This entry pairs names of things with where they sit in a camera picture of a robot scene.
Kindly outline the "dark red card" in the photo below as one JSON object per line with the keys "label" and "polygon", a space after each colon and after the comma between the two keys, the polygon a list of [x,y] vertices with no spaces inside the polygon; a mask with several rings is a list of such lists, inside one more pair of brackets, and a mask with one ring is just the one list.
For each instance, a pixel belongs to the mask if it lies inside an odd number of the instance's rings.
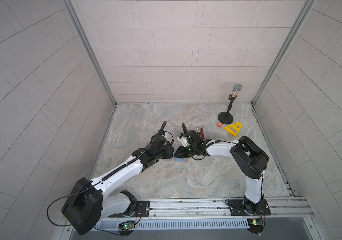
{"label": "dark red card", "polygon": [[203,130],[203,128],[200,128],[200,129],[199,129],[199,134],[200,134],[200,137],[201,137],[202,139],[204,139],[204,130]]}

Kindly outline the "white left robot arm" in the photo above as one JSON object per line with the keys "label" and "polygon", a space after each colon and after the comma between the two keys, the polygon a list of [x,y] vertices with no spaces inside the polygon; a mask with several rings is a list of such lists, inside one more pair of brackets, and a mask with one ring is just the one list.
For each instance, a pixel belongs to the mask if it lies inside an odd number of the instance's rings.
{"label": "white left robot arm", "polygon": [[131,215],[137,199],[128,191],[115,196],[111,193],[160,159],[171,159],[172,144],[173,141],[168,141],[164,134],[154,135],[146,147],[134,151],[113,170],[91,180],[81,178],[66,197],[62,214],[80,236],[88,233],[103,217]]}

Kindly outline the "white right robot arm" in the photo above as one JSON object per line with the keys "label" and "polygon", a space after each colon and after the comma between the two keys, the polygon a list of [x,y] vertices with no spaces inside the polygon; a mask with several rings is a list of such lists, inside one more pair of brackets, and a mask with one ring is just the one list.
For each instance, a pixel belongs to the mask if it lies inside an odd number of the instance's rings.
{"label": "white right robot arm", "polygon": [[203,158],[211,156],[234,158],[240,170],[246,176],[244,206],[256,208],[262,202],[263,179],[269,157],[249,137],[242,136],[235,142],[212,139],[204,140],[199,133],[191,130],[181,133],[177,140],[182,146],[174,153],[176,158],[186,159],[195,156]]}

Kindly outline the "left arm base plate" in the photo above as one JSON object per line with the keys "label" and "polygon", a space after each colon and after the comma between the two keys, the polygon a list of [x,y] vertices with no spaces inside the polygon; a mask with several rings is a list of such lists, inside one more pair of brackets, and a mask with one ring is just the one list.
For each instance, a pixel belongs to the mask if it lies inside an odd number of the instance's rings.
{"label": "left arm base plate", "polygon": [[135,206],[130,205],[124,213],[110,215],[109,218],[133,218],[141,215],[148,217],[150,211],[150,201],[137,201]]}

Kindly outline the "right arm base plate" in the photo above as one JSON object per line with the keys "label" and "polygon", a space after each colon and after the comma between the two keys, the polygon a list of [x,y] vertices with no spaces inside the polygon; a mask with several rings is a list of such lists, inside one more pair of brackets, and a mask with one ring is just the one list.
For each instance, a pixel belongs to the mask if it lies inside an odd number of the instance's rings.
{"label": "right arm base plate", "polygon": [[271,211],[267,201],[262,198],[255,204],[247,198],[241,200],[226,199],[225,203],[229,206],[232,216],[270,216]]}

